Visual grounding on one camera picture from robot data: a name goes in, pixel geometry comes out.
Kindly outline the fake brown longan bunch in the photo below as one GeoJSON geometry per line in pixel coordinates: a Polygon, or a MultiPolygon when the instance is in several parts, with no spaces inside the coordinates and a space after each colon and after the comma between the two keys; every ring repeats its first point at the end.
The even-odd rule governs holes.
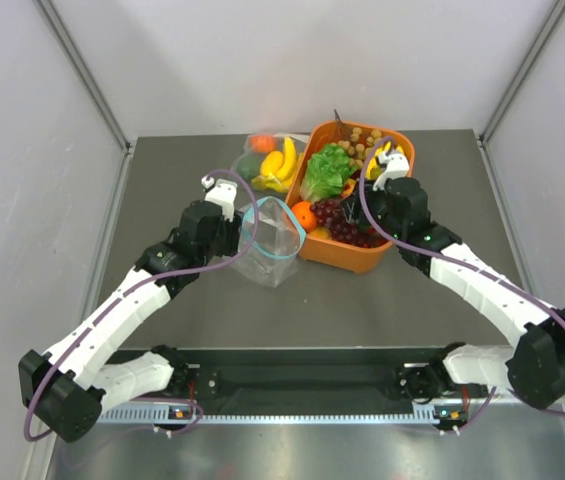
{"type": "Polygon", "coordinates": [[[344,121],[337,110],[326,143],[342,148],[353,160],[364,160],[371,148],[383,137],[379,128],[344,121]]]}

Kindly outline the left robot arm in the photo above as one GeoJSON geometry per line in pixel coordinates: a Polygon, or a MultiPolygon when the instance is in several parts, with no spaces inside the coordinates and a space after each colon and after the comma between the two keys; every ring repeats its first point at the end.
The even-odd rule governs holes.
{"type": "Polygon", "coordinates": [[[238,253],[242,217],[233,201],[192,202],[169,236],[146,248],[122,283],[64,339],[18,363],[23,433],[29,442],[39,419],[67,443],[82,438],[99,417],[146,393],[178,396],[189,374],[174,350],[157,347],[122,364],[111,356],[150,316],[203,273],[230,264],[238,253]]]}

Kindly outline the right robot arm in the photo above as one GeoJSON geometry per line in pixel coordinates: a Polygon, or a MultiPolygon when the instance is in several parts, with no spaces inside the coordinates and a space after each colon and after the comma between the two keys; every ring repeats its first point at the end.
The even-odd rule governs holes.
{"type": "Polygon", "coordinates": [[[344,219],[394,243],[402,259],[483,315],[505,347],[458,342],[429,362],[429,384],[449,396],[464,384],[507,389],[546,410],[565,396],[565,307],[557,309],[512,284],[461,238],[434,221],[428,195],[413,178],[365,182],[341,203],[344,219]]]}

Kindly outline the clear zip top bag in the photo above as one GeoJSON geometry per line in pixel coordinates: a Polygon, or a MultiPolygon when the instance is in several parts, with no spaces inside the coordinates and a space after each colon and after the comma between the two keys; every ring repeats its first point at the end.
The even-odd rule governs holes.
{"type": "Polygon", "coordinates": [[[275,288],[298,269],[297,255],[306,240],[306,231],[281,199],[263,197],[256,205],[257,229],[253,205],[241,209],[240,257],[231,267],[252,282],[275,288]]]}

